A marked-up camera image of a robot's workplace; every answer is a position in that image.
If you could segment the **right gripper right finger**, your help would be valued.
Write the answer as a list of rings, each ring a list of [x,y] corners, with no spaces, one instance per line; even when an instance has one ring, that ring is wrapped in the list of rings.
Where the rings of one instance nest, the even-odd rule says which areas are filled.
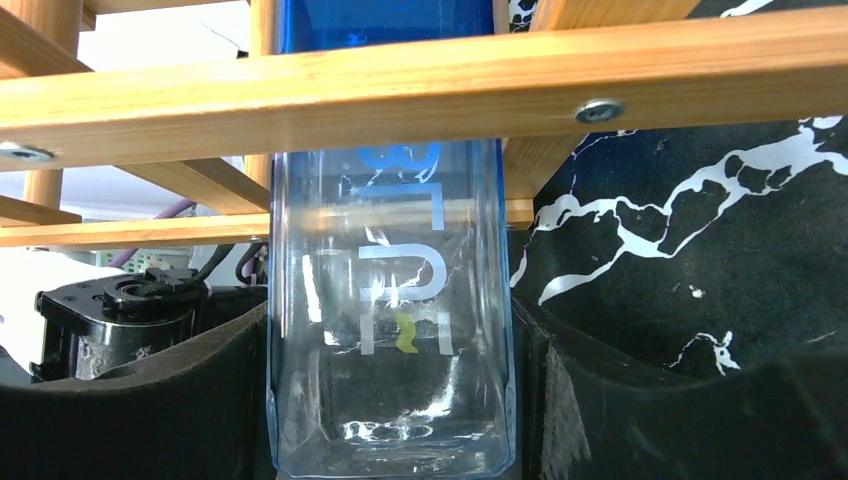
[[[526,479],[843,479],[847,358],[712,380],[644,364],[513,302]]]

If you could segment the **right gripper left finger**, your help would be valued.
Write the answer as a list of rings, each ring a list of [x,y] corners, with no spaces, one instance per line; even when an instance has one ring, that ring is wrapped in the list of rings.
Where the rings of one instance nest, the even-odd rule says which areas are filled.
[[[93,380],[1,389],[5,479],[265,479],[267,308]]]

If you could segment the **clear square blue-label bottle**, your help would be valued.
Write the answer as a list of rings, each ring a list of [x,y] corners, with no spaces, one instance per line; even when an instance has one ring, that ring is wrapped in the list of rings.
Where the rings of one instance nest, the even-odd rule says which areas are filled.
[[[501,145],[279,154],[267,423],[282,479],[490,479],[516,457]]]

